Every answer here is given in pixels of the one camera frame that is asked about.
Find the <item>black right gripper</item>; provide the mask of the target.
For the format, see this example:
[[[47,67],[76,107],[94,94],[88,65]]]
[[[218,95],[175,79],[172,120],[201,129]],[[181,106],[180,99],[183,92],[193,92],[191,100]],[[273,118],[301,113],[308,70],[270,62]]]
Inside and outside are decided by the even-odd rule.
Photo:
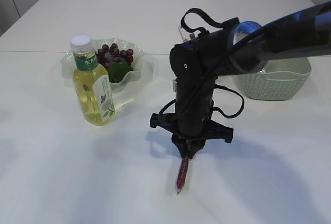
[[[175,112],[165,114],[168,103],[152,114],[150,126],[172,133],[172,143],[181,158],[192,159],[206,140],[223,139],[231,143],[233,129],[212,121],[215,110],[213,92],[218,76],[229,75],[226,66],[227,31],[216,31],[176,44],[170,51],[170,65],[176,76]]]

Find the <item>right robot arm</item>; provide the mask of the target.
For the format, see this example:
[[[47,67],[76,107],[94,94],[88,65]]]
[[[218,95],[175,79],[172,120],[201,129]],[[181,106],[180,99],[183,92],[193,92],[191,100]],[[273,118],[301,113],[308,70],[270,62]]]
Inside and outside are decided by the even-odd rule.
[[[152,128],[172,134],[182,158],[192,158],[206,140],[231,143],[233,129],[212,120],[217,108],[213,92],[221,76],[252,74],[268,61],[330,54],[330,3],[319,4],[264,26],[232,18],[218,23],[199,8],[190,13],[216,28],[197,27],[198,36],[176,44],[170,51],[176,97],[174,113],[160,110],[150,119]]]

